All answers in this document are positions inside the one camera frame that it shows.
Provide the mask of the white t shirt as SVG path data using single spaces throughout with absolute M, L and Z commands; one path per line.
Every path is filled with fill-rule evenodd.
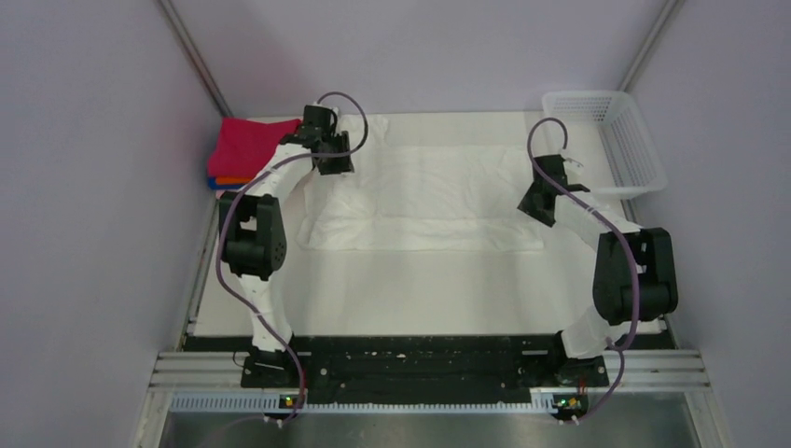
M 391 120 L 367 120 L 354 170 L 313 175 L 298 244 L 314 251 L 535 252 L 538 223 L 517 205 L 532 181 L 519 145 L 397 143 Z

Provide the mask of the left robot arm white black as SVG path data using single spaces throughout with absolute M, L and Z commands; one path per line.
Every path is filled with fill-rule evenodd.
M 301 118 L 274 123 L 234 120 L 231 141 L 250 147 L 251 180 L 219 198 L 217 279 L 250 313 L 253 337 L 244 362 L 245 387 L 298 387 L 305 373 L 291 340 L 294 332 L 276 298 L 274 280 L 288 243 L 282 206 L 305 177 L 353 171 L 356 148 L 339 128 L 338 112 L 306 105 Z

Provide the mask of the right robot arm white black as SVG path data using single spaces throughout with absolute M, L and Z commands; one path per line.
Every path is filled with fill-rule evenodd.
M 641 322 L 673 312 L 678 293 L 670 234 L 643 228 L 570 184 L 559 155 L 531 160 L 531 186 L 518 208 L 528 217 L 574 233 L 595 255 L 592 304 L 558 331 L 548 352 L 549 377 L 570 385 L 607 349 L 624 352 Z

